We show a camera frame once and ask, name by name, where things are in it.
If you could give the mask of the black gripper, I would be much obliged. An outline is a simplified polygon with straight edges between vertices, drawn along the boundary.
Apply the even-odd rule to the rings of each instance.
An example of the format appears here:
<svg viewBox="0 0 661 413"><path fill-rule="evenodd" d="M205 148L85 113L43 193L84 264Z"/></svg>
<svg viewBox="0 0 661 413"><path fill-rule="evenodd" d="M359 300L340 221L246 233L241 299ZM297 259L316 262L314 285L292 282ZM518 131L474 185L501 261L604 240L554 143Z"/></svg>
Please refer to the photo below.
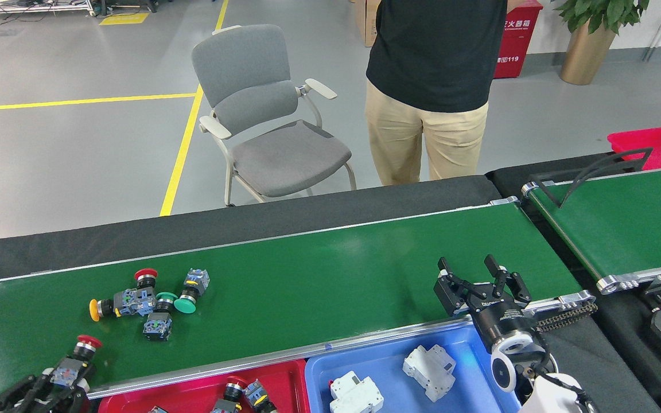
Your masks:
<svg viewBox="0 0 661 413"><path fill-rule="evenodd" d="M531 302L530 292L521 275L499 265L492 254L485 257L484 264L494 278L494 283L492 293L487 293L486 299L480 299L470 293L470 282L452 274L445 257L439 259L439 275L434 292L446 314L458 317L470 312L475 329L485 345L495 345L514 332L532 334L533 320L526 317L516 303ZM505 286L511 290L512 296L504 293Z"/></svg>

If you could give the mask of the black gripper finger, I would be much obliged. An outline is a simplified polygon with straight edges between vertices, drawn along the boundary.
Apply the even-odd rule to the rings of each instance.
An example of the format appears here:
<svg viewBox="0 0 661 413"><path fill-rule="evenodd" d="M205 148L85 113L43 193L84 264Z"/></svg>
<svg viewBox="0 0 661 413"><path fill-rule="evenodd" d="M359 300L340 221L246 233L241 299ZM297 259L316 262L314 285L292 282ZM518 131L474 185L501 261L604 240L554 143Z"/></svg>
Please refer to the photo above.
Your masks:
<svg viewBox="0 0 661 413"><path fill-rule="evenodd" d="M89 412L89 390L87 381L78 381L73 386L60 388L55 395L55 412Z"/></svg>
<svg viewBox="0 0 661 413"><path fill-rule="evenodd" d="M52 412L46 397L52 374L29 374L0 394L0 412Z"/></svg>

